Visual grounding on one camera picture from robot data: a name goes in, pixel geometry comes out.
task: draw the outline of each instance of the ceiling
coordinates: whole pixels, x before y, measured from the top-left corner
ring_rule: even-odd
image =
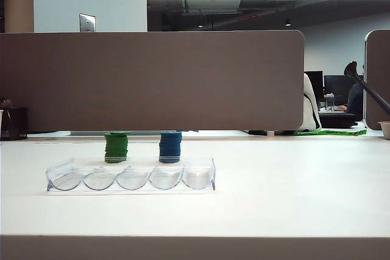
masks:
[[[282,29],[388,11],[388,0],[147,0],[150,31]]]

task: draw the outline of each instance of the black lamp arm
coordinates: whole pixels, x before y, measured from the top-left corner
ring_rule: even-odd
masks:
[[[356,71],[357,62],[352,61],[350,62],[347,67],[344,70],[344,75],[350,77],[357,83],[359,83],[366,91],[370,94],[370,96],[376,101],[376,103],[381,106],[384,111],[390,115],[390,104],[387,103],[387,101],[384,100],[376,91],[374,91],[368,84],[366,84],[364,81],[362,81],[358,73]]]

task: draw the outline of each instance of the poker chip stack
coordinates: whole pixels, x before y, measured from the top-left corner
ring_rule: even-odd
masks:
[[[120,163],[127,156],[127,135],[130,131],[111,131],[105,133],[106,140],[104,160],[107,163]]]
[[[163,131],[160,140],[160,161],[162,163],[176,163],[180,160],[180,143],[182,132]]]

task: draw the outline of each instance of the desk surface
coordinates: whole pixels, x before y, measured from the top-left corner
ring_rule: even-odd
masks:
[[[211,194],[50,196],[47,167],[103,153],[103,138],[1,143],[1,234],[390,237],[390,141],[368,136],[184,139],[212,155]],[[158,141],[129,145],[158,153]]]

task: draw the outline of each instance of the clear plastic chip tray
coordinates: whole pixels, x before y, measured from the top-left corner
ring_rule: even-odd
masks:
[[[158,156],[130,156],[111,159],[120,163],[106,163],[104,158],[71,158],[46,170],[48,191],[90,195],[117,191],[142,194],[215,190],[212,157],[183,156],[176,163],[161,163],[158,159]]]

